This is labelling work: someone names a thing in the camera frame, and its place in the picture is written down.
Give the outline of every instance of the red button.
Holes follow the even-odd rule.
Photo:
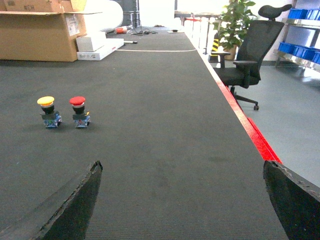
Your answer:
[[[74,105],[74,106],[80,106],[82,105],[86,99],[83,96],[75,96],[70,99],[69,103]]]

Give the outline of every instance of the chair armrest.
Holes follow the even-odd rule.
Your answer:
[[[234,65],[237,67],[243,67],[244,71],[244,80],[243,87],[247,89],[250,86],[250,69],[252,66],[257,65],[257,61],[234,61]]]
[[[211,51],[211,54],[219,55],[219,56],[226,56],[230,55],[230,52],[227,51]]]
[[[220,56],[220,68],[222,69],[226,67],[225,56],[231,55],[231,53],[227,51],[211,51],[211,54]]]

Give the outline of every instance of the white cylinder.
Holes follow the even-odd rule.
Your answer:
[[[84,21],[87,33],[112,32],[121,26],[124,20],[122,7],[111,0],[87,0],[84,8],[86,12],[102,12],[85,14]]]

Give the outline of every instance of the red edge strip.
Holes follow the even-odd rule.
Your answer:
[[[229,89],[222,83],[220,79],[215,79],[217,85],[221,89],[221,92],[223,93],[224,97],[230,104],[232,110],[240,120],[241,124],[243,125],[245,131],[251,138],[252,142],[254,143],[255,147],[261,154],[263,160],[265,161],[277,161],[282,164],[280,158],[277,156],[277,154],[274,152],[274,150],[271,148],[263,134],[260,132],[257,125],[254,123],[254,121],[251,118],[246,117],[242,109],[238,106],[236,100],[232,96]]]

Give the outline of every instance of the plant pot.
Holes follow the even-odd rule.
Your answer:
[[[230,53],[230,55],[226,55],[224,59],[233,61],[236,57],[237,45],[233,45],[233,48],[231,49],[223,49],[223,51]]]

